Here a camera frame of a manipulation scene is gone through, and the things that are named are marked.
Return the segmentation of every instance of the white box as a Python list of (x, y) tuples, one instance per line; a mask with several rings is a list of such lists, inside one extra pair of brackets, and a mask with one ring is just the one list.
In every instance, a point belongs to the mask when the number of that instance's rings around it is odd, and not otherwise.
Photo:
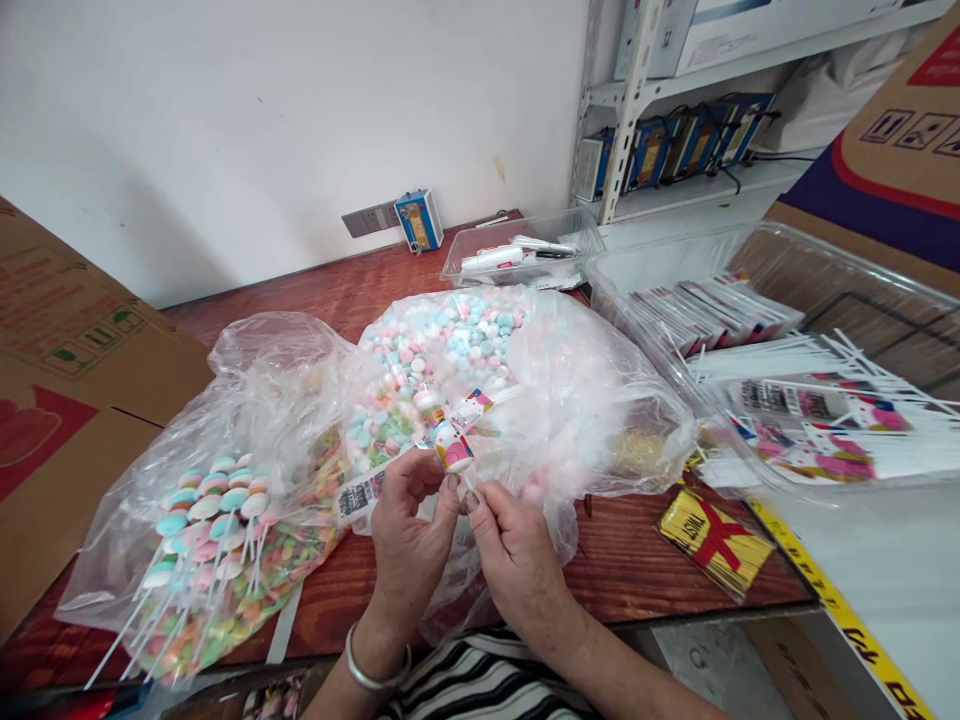
[[(630, 69), (630, 57), (637, 30), (643, 20), (645, 3), (642, 0), (626, 0), (623, 12), (623, 29), (620, 31), (620, 47), (613, 79), (626, 80)], [(666, 0), (663, 4), (663, 19), (657, 28), (657, 40), (653, 45), (648, 77), (672, 77), (676, 72), (687, 28), (697, 8), (697, 0)]]
[[(626, 0), (614, 79), (623, 80), (644, 2)], [(900, 8), (903, 0), (666, 0), (647, 76), (686, 75)]]

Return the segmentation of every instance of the wooden table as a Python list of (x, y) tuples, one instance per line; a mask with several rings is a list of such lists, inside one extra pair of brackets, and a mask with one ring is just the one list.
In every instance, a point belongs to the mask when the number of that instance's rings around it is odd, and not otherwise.
[[(444, 234), (439, 251), (421, 257), (411, 255), (406, 245), (397, 245), (180, 305), (166, 314), (180, 330), (208, 346), (229, 323), (265, 310), (311, 313), (355, 343), (394, 300), (449, 289), (439, 274), (458, 229)], [(752, 520), (742, 503), (723, 500), (707, 488), (703, 492), (734, 518)], [(591, 517), (578, 506), (580, 544), (565, 575), (574, 595), (598, 619), (618, 624), (751, 609), (786, 611), (815, 604), (810, 589), (783, 554), (776, 553), (764, 565), (746, 603), (737, 605), (654, 529), (675, 494), (676, 489), (655, 496), (594, 498)], [(0, 652), (0, 690), (83, 684), (109, 648), (115, 635), (65, 625), (52, 617), (70, 569)], [(371, 540), (348, 536), (304, 583), (287, 658), (339, 653), (347, 629), (370, 598), (375, 578)], [(263, 663), (274, 626), (275, 619), (222, 662)], [(118, 678), (127, 662), (124, 652), (115, 653), (101, 680)]]

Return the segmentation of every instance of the bracelet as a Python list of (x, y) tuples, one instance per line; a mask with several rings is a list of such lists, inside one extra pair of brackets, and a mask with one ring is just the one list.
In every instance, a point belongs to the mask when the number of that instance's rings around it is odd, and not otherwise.
[(404, 679), (407, 677), (407, 674), (410, 672), (410, 667), (413, 665), (413, 653), (410, 651), (410, 646), (404, 646), (403, 667), (400, 669), (400, 672), (386, 682), (377, 682), (373, 678), (365, 675), (363, 671), (357, 667), (357, 661), (353, 657), (353, 631), (356, 629), (357, 623), (354, 623), (350, 626), (350, 630), (347, 631), (347, 670), (350, 671), (350, 675), (354, 680), (357, 681), (358, 685), (366, 688), (367, 690), (371, 690), (373, 692), (393, 690), (397, 685), (404, 681)]

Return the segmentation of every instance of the fingernail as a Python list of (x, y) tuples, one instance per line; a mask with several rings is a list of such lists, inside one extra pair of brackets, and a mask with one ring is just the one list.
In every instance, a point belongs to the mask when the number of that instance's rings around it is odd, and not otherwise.
[(480, 507), (480, 498), (477, 497), (477, 494), (473, 490), (467, 490), (467, 494), (464, 495), (463, 500), (460, 501), (460, 513), (462, 515), (469, 515), (478, 507)]

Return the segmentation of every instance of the power socket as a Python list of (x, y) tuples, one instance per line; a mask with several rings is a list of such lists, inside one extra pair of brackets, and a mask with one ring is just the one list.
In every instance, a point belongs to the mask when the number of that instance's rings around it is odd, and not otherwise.
[(385, 202), (341, 215), (343, 224), (350, 231), (350, 237), (361, 237), (400, 225), (400, 218), (397, 217), (397, 209), (393, 204), (394, 201)]

